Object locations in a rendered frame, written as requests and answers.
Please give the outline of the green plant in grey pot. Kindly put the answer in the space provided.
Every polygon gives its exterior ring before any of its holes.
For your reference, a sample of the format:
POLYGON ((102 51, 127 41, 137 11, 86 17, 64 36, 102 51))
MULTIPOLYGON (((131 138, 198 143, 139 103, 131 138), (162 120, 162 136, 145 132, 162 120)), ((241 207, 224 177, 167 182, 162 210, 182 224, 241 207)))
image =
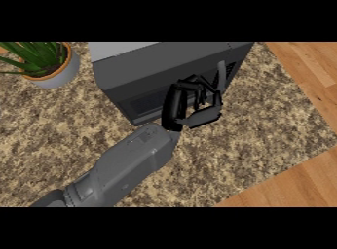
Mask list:
POLYGON ((56 89, 75 78, 80 70, 80 56, 68 42, 0 42, 0 48, 19 60, 0 56, 0 61, 13 65, 18 74, 43 89, 56 89))

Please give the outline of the dark grey microwave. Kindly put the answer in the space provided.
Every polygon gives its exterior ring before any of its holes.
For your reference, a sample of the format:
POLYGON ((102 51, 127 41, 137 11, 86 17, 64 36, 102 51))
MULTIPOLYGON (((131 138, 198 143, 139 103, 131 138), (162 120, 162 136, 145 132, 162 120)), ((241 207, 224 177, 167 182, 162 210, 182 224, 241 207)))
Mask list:
POLYGON ((170 85, 202 78, 223 91, 251 42, 90 42, 96 84, 131 125, 161 117, 170 85))

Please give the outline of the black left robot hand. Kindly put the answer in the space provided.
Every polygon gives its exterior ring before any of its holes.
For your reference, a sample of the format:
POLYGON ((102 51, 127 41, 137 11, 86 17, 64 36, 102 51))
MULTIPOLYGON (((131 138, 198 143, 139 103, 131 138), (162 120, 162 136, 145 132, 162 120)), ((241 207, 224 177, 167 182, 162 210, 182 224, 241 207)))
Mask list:
POLYGON ((188 79, 179 80, 168 88, 161 111, 161 126, 168 131, 182 131, 183 125, 193 129, 217 121, 222 113, 222 93, 202 76, 192 75, 188 79), (213 92, 211 105, 202 109, 198 105, 207 98, 205 91, 213 92), (195 93, 193 107, 195 111, 186 117, 188 110, 188 93, 195 93))

